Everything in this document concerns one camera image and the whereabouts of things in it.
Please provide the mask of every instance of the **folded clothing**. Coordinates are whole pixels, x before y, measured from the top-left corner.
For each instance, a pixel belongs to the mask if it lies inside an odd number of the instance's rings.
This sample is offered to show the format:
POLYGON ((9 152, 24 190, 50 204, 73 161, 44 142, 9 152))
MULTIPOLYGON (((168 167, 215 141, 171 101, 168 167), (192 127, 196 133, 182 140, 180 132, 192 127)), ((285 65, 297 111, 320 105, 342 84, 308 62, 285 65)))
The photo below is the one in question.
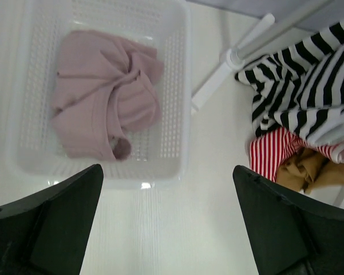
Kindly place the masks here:
POLYGON ((51 106, 53 128, 69 157, 115 161, 130 155, 126 133, 161 118, 153 85, 164 65, 156 56, 154 48, 92 30, 65 37, 51 106))
POLYGON ((280 165, 276 182, 307 194, 314 188, 344 185, 344 163, 336 164, 319 152, 303 148, 280 165))
POLYGON ((287 129, 280 127, 250 144, 251 169, 267 179, 276 182, 279 166, 298 153, 301 148, 313 149, 334 163, 344 163, 344 142, 333 146, 313 147, 287 129))
POLYGON ((255 90, 257 137, 285 127, 312 146, 344 141, 344 20, 236 74, 255 90))

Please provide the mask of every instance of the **red and white striped clothing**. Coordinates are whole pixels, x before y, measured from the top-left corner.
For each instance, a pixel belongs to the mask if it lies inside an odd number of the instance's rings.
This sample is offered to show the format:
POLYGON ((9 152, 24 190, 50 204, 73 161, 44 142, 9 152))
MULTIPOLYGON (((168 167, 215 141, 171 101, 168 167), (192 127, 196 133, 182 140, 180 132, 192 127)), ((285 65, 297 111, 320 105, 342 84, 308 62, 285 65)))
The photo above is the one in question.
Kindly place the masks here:
POLYGON ((278 128, 251 143, 251 169, 274 182, 279 166, 302 147, 316 150, 334 163, 344 163, 344 142, 313 147, 285 128, 278 128))

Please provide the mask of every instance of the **pink clothing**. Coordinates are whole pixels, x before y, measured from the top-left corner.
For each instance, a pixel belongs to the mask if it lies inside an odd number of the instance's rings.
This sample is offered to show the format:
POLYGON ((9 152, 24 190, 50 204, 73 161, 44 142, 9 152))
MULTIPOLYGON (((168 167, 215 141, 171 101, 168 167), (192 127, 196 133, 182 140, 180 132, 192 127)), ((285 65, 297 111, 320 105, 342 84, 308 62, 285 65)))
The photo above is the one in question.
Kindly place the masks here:
POLYGON ((125 133, 147 129, 161 118, 153 85, 164 65, 156 55, 154 48, 95 31, 72 32, 64 39, 52 125, 69 157, 115 161, 129 156, 125 133))

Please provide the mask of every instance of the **tan clothing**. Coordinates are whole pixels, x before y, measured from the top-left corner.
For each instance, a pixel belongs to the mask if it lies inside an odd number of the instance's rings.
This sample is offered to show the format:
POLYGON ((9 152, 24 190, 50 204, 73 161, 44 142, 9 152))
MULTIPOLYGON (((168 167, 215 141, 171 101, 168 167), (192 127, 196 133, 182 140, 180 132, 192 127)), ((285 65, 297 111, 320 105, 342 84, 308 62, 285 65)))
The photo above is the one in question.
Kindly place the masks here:
POLYGON ((280 165, 276 175, 279 185, 310 193, 314 188, 344 185, 344 163, 336 164, 320 153, 304 148, 280 165))

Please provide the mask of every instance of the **plastic laundry basket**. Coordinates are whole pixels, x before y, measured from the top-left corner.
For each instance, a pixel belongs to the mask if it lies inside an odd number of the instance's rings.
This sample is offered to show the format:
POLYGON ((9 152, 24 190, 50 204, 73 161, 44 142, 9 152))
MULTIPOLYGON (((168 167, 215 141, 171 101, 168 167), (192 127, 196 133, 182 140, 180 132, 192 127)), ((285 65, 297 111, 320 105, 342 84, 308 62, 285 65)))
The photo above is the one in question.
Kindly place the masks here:
POLYGON ((128 160, 101 162, 104 186, 150 188, 180 179, 191 113, 191 18, 184 0, 27 0, 22 24, 6 143, 12 171, 56 183, 98 162, 66 156, 49 106, 62 39, 74 29, 95 29, 153 46, 165 64, 156 87, 162 120, 130 135, 128 160))

